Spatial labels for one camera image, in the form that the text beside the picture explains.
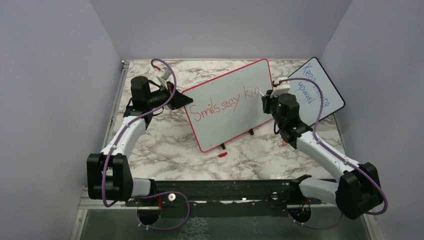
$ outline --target white round knob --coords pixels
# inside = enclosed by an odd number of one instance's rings
[[[176,198],[176,196],[173,193],[168,195],[168,200],[171,201],[171,202],[173,202],[175,200],[175,198]]]

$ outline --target marble table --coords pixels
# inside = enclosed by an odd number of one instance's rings
[[[177,89],[188,87],[237,69],[253,60],[167,60],[175,71]],[[270,60],[272,78],[286,77],[306,60]],[[129,65],[119,103],[113,134],[122,124],[123,113],[131,98],[131,79],[146,76],[154,79],[150,60],[132,61]],[[333,116],[322,120],[318,135],[344,152]],[[228,155],[218,157],[223,150],[207,153],[199,150],[184,108],[155,116],[146,134],[135,144],[129,165],[134,178],[155,180],[256,180],[294,179],[304,174],[316,178],[331,178],[330,174],[309,156],[283,146],[279,135],[273,133],[273,123],[254,129],[254,135],[244,134],[225,144]]]

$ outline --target red border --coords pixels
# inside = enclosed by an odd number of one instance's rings
[[[224,73],[224,74],[222,74],[222,75],[219,75],[219,76],[217,76],[217,77],[214,77],[214,78],[212,78],[212,79],[210,79],[210,80],[207,80],[207,81],[205,81],[205,82],[202,82],[202,83],[199,83],[199,84],[194,85],[194,86],[192,86],[192,87],[189,87],[189,88],[187,88],[187,89],[184,89],[181,93],[183,94],[183,93],[187,92],[188,90],[191,90],[191,89],[197,88],[197,87],[199,87],[200,85],[203,85],[203,84],[209,83],[210,81],[213,81],[213,80],[219,79],[219,78],[221,78],[221,77],[224,77],[225,75],[228,75],[228,74],[233,73],[233,72],[235,72],[235,71],[237,71],[237,70],[240,70],[240,69],[244,69],[244,68],[245,68],[245,67],[247,67],[247,66],[250,66],[250,65],[253,65],[253,64],[259,63],[260,61],[264,61],[264,60],[265,60],[265,61],[266,61],[266,63],[268,64],[269,80],[270,80],[270,82],[271,82],[271,87],[272,87],[272,89],[274,89],[274,85],[273,85],[273,77],[271,76],[270,62],[268,61],[268,59],[266,59],[266,58],[262,58],[262,59],[259,59],[259,60],[257,60],[257,61],[251,62],[251,63],[249,63],[249,64],[247,64],[247,65],[244,65],[244,66],[242,66],[242,67],[239,67],[239,68],[237,68],[237,69],[234,69],[234,70],[232,70],[232,71],[229,71],[229,72],[227,72],[227,73]],[[210,148],[210,149],[208,149],[208,150],[206,150],[206,151],[203,151],[203,150],[202,150],[202,148],[200,147],[200,144],[199,144],[198,136],[196,135],[195,129],[194,129],[193,124],[192,124],[192,121],[190,120],[189,112],[187,111],[186,106],[184,106],[184,110],[185,110],[185,114],[187,115],[188,122],[190,122],[191,129],[193,130],[194,137],[196,138],[196,142],[197,142],[197,145],[199,146],[200,151],[201,151],[202,153],[207,153],[207,152],[209,152],[210,150],[212,150],[212,149],[214,149],[214,148],[216,148],[216,147],[219,147],[219,146],[220,146],[220,144],[219,144],[219,145],[216,145],[216,146],[214,146],[214,147],[212,147],[212,148]],[[264,124],[268,123],[268,122],[269,122],[269,121],[271,121],[271,120],[272,120],[272,118],[271,118],[270,120],[268,120],[268,121],[265,121],[265,122],[263,122],[263,123],[261,123],[261,124],[257,125],[257,126],[252,127],[252,129],[255,129],[255,128],[257,128],[257,127],[260,127],[260,126],[262,126],[262,125],[264,125]],[[237,136],[235,136],[235,137],[233,137],[233,138],[230,138],[230,139],[226,140],[226,141],[225,141],[225,142],[223,142],[223,143],[225,144],[225,143],[227,143],[227,142],[229,142],[229,141],[231,141],[231,140],[233,140],[233,139],[235,139],[235,138],[237,138],[237,137],[239,137],[239,136],[241,136],[241,135],[243,135],[243,134],[245,134],[245,133],[248,133],[248,132],[249,132],[249,130],[247,130],[247,131],[245,131],[245,132],[242,132],[242,133],[240,133],[239,135],[237,135]]]

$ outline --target whiteboard with red border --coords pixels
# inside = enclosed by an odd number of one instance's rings
[[[184,106],[200,151],[210,151],[270,121],[259,91],[272,89],[270,64],[263,58],[190,87]]]

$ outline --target gray wall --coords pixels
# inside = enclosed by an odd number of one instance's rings
[[[352,0],[92,0],[126,60],[321,56]]]
[[[423,239],[424,1],[353,0],[322,55],[346,100],[346,153],[374,163],[385,239]]]
[[[0,3],[0,239],[69,239],[120,68],[89,0]]]

